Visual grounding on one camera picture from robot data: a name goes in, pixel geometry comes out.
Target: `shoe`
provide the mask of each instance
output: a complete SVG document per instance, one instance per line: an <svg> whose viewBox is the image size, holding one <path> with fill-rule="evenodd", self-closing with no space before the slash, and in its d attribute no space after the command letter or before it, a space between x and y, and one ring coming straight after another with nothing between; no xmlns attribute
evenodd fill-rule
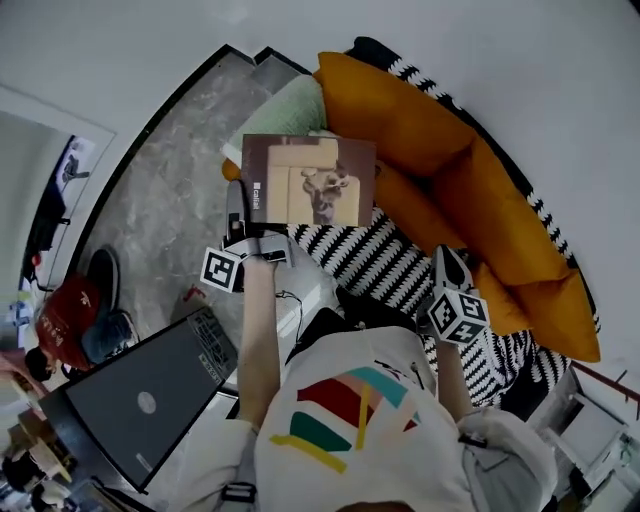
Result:
<svg viewBox="0 0 640 512"><path fill-rule="evenodd" d="M126 311L124 311L123 309L118 310L117 313L122 315L124 319L127 321L127 324L129 325L129 332L131 332L131 336L129 337L128 340L124 342L124 345L127 348L133 347L136 343L140 341L140 336L138 335L136 326L133 323L133 319L131 318L131 315Z"/></svg>
<svg viewBox="0 0 640 512"><path fill-rule="evenodd" d="M104 245L93 253L87 279L100 290L100 300L105 301L109 311L114 311L120 296L120 269L113 248Z"/></svg>

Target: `cable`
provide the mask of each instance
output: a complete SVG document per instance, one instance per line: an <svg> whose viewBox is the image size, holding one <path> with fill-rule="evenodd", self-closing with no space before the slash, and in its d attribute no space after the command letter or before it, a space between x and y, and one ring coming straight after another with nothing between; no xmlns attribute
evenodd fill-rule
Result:
<svg viewBox="0 0 640 512"><path fill-rule="evenodd" d="M298 329L296 331L296 345L298 344L298 340L300 339L300 329L302 328L302 317L304 315L304 311L302 309L302 301L298 298L295 293L291 293L287 290L282 290L281 292L276 293L276 299L295 299L298 301L298 305L300 307L300 321L298 322Z"/></svg>

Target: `gray tile floor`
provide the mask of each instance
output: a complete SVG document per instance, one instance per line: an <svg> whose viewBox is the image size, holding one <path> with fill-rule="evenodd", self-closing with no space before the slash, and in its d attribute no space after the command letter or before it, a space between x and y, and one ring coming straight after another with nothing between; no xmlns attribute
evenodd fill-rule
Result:
<svg viewBox="0 0 640 512"><path fill-rule="evenodd" d="M176 300L195 284L207 293L206 301L231 340L239 344L242 296L199 282L205 248L217 247L225 229L226 181L220 173L220 150L260 105L296 75L273 57L256 68L227 55L167 114L109 196L83 262L86 265L103 244L116 250L120 306L131 313L142 339L171 323ZM335 304L333 282L302 250L293 249L296 268L280 265L276 284L303 301L306 323L323 305ZM278 301L282 361L295 343L298 312L295 300ZM214 398L150 483L149 495L136 499L158 512L166 509L178 474L198 457L197 447L214 442L212 427L230 407L222 402Z"/></svg>

